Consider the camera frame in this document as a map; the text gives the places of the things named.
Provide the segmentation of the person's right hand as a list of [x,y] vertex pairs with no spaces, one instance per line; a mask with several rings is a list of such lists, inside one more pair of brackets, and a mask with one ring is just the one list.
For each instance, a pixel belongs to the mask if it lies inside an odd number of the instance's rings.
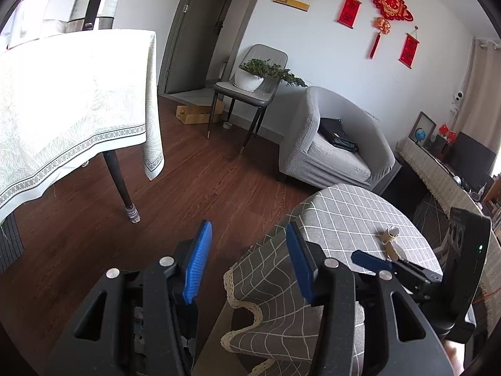
[[443,346],[452,364],[454,375],[461,375],[464,371],[464,345],[450,340],[444,340]]

